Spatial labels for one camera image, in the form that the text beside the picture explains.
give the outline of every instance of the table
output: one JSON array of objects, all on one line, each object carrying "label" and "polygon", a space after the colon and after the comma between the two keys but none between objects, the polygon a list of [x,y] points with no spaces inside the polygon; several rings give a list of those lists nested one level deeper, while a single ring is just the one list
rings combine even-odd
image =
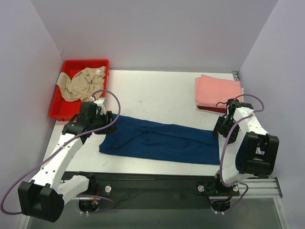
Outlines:
[{"label": "table", "polygon": [[[109,71],[107,89],[120,100],[121,114],[160,122],[177,124],[204,130],[213,130],[218,117],[215,112],[196,108],[194,99],[195,78],[206,74],[219,79],[234,80],[229,73],[183,73],[152,71]],[[115,99],[106,95],[106,109],[118,112]],[[65,122],[56,121],[44,159],[55,148]],[[111,156],[99,152],[103,135],[92,135],[75,154],[66,171],[105,173],[164,174],[214,176],[219,170],[215,165],[199,165],[159,160]],[[224,138],[219,137],[220,154]],[[225,162],[235,160],[239,144],[227,147]]]}]

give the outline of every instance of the pink towel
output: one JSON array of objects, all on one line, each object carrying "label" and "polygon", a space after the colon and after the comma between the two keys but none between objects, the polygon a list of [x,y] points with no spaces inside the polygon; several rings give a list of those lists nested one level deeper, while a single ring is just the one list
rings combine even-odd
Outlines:
[{"label": "pink towel", "polygon": [[[227,102],[241,94],[239,81],[221,80],[207,75],[201,75],[195,81],[195,100],[197,106],[216,107],[218,102]],[[218,104],[217,108],[226,108]]]}]

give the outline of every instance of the dark blue towel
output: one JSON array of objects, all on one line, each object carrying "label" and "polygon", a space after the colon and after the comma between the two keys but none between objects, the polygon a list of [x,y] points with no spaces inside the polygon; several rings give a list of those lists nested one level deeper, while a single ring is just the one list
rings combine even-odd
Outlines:
[{"label": "dark blue towel", "polygon": [[117,156],[219,165],[212,131],[120,116],[117,131],[106,135],[100,152]]}]

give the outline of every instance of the cloth fold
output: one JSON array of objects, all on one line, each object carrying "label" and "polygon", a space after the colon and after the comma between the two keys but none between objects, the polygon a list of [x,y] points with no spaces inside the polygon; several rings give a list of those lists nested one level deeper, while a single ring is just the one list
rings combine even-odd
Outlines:
[{"label": "cloth fold", "polygon": [[104,86],[106,67],[85,68],[76,73],[72,80],[66,73],[60,73],[57,85],[61,91],[61,95],[67,102],[82,100],[89,102],[93,92],[100,90]]},{"label": "cloth fold", "polygon": [[[216,107],[218,102],[241,95],[239,81],[216,79],[207,75],[195,79],[195,100],[197,106]],[[225,104],[218,104],[217,108],[225,109]]]},{"label": "cloth fold", "polygon": [[218,139],[212,131],[161,124],[126,116],[106,135],[100,152],[146,159],[219,165]]}]

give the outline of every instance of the screw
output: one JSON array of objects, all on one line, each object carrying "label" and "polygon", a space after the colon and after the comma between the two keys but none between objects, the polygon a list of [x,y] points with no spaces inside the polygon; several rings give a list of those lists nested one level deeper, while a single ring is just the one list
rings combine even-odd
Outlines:
[{"label": "screw", "polygon": [[234,191],[234,192],[237,192],[237,191],[238,191],[238,186],[237,186],[237,185],[233,187],[233,191]]},{"label": "screw", "polygon": [[110,193],[111,192],[111,187],[109,185],[107,185],[105,187],[105,192]]},{"label": "screw", "polygon": [[203,185],[199,185],[198,186],[198,191],[199,192],[204,192],[204,186]]}]

